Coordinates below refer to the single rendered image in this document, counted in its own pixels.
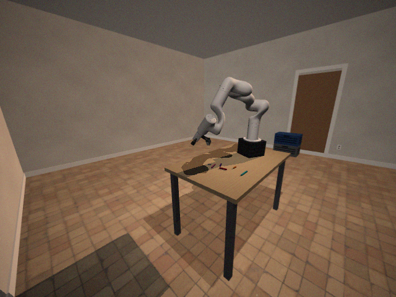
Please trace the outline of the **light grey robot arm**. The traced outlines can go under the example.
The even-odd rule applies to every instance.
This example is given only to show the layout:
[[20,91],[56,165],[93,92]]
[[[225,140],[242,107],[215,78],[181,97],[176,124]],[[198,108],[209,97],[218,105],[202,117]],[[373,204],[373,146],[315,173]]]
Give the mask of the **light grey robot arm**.
[[248,111],[257,112],[257,114],[249,117],[247,137],[243,139],[248,142],[260,142],[261,139],[258,138],[260,120],[263,114],[269,109],[269,102],[267,100],[255,100],[251,93],[252,86],[249,83],[231,77],[225,78],[210,105],[210,108],[218,117],[218,124],[214,115],[207,114],[197,128],[198,132],[202,135],[206,135],[208,132],[219,135],[225,123],[225,115],[222,107],[229,96],[245,103]]

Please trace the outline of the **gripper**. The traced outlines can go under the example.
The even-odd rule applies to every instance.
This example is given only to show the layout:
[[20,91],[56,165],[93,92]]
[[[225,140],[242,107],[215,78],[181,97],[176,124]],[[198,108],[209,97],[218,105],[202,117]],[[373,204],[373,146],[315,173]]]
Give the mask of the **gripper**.
[[196,132],[196,134],[195,134],[196,136],[194,136],[192,139],[193,139],[193,142],[191,142],[191,145],[195,145],[195,143],[203,136],[202,134],[200,134],[198,131]]

